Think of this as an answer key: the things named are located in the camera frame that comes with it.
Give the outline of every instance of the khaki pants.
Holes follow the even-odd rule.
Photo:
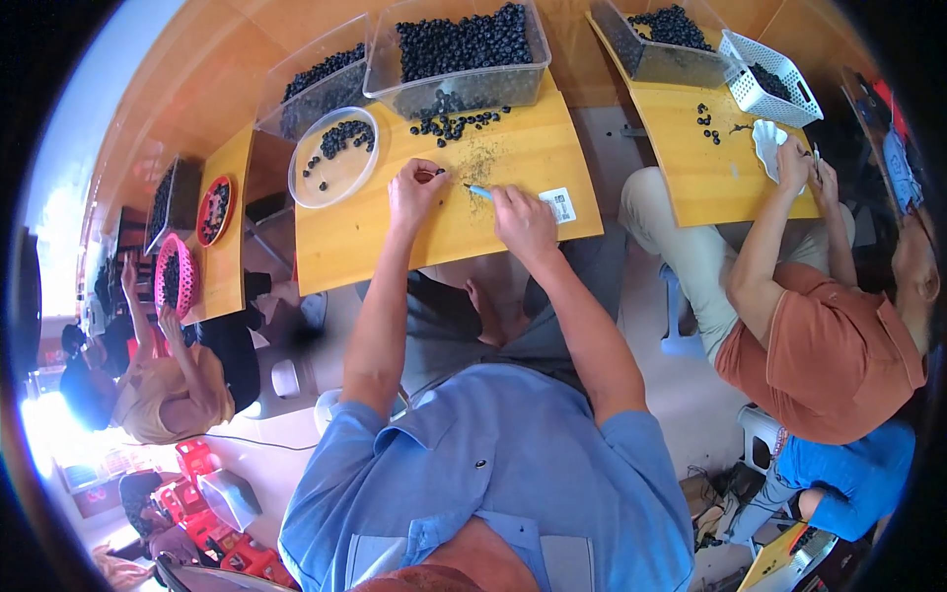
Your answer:
[[[855,221],[840,205],[849,245],[855,236]],[[674,270],[684,296],[697,318],[707,359],[713,365],[717,351],[737,324],[737,312],[726,298],[726,279],[737,258],[715,225],[680,228],[674,221],[664,177],[657,167],[638,170],[628,177],[621,191],[618,221],[646,251],[660,255]],[[807,263],[829,274],[829,233],[821,220],[787,227],[779,251],[780,261]]]

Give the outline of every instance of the qr code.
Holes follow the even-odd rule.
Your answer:
[[[556,224],[571,222],[576,219],[576,210],[572,207],[569,192],[565,188],[551,189],[539,194],[539,199],[549,204]]]

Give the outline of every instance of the round plastic lid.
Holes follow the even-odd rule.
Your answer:
[[[322,134],[343,121],[364,121],[371,125],[375,134],[373,150],[367,152],[367,146],[353,146],[353,138],[347,140],[348,148],[329,160],[319,148]],[[320,158],[312,169],[308,163],[314,156]],[[337,204],[361,188],[371,176],[378,162],[378,122],[375,117],[361,107],[343,107],[322,116],[302,136],[293,151],[290,160],[288,183],[290,194],[297,204],[303,207],[319,208]],[[303,176],[307,170],[309,176]],[[319,189],[326,183],[325,191]]]

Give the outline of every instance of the table leg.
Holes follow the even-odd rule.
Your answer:
[[[250,236],[259,242],[259,245],[263,247],[263,250],[270,254],[270,257],[277,260],[277,262],[282,265],[286,271],[290,273],[293,272],[293,265],[289,263],[286,258],[280,255],[279,252],[266,239],[263,238],[259,232],[259,228],[257,228],[257,224],[247,218],[246,215],[243,216],[243,227],[246,232],[250,233]]]

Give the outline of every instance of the blue plastic stool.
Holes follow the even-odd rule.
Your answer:
[[[678,287],[681,282],[666,263],[657,272],[659,278],[668,284],[668,336],[661,340],[661,351],[666,355],[684,355],[688,358],[707,358],[704,342],[699,332],[682,335],[678,326]]]

